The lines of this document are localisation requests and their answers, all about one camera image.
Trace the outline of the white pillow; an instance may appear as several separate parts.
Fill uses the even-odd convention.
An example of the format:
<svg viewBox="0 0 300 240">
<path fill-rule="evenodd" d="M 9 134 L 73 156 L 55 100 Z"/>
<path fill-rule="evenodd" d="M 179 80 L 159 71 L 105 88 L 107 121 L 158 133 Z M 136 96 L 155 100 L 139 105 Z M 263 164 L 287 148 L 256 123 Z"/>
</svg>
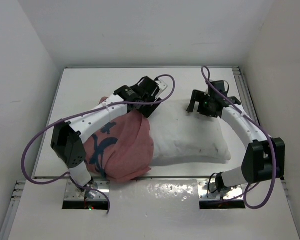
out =
<svg viewBox="0 0 300 240">
<path fill-rule="evenodd" d="M 225 163 L 231 159 L 219 121 L 195 111 L 188 100 L 168 100 L 148 118 L 154 152 L 151 166 Z"/>
</svg>

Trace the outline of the red pink patterned pillowcase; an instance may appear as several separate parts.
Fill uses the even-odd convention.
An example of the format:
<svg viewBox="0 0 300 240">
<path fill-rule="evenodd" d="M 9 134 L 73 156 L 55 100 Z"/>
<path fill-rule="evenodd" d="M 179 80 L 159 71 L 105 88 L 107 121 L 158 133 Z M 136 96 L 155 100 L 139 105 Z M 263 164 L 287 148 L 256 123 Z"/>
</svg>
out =
<svg viewBox="0 0 300 240">
<path fill-rule="evenodd" d="M 133 110 L 107 123 L 84 144 L 90 173 L 124 183 L 148 173 L 154 156 L 150 122 Z"/>
</svg>

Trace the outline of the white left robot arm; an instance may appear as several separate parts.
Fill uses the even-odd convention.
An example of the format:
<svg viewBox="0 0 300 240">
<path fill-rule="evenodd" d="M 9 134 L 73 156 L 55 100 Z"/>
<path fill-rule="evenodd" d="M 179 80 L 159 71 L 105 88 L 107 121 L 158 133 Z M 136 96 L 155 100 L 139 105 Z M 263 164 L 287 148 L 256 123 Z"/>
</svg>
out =
<svg viewBox="0 0 300 240">
<path fill-rule="evenodd" d="M 105 101 L 86 111 L 53 124 L 51 148 L 68 168 L 70 179 L 85 190 L 92 185 L 93 177 L 84 160 L 84 144 L 99 129 L 114 119 L 136 111 L 149 118 L 164 102 L 160 95 L 168 84 L 159 75 L 155 79 L 142 77 L 135 85 L 124 85 L 113 92 Z"/>
</svg>

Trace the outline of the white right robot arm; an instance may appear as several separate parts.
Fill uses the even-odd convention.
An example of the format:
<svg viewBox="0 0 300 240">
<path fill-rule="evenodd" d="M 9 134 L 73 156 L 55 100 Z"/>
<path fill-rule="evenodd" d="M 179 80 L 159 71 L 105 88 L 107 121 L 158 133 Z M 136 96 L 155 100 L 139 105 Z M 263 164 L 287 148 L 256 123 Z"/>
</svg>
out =
<svg viewBox="0 0 300 240">
<path fill-rule="evenodd" d="M 273 156 L 266 134 L 247 120 L 248 115 L 236 97 L 232 96 L 229 100 L 233 106 L 215 93 L 208 95 L 193 90 L 187 108 L 187 112 L 192 113 L 195 103 L 198 103 L 199 114 L 221 118 L 234 130 L 246 149 L 240 167 L 216 174 L 214 189 L 219 193 L 242 184 L 265 182 L 273 178 Z"/>
</svg>

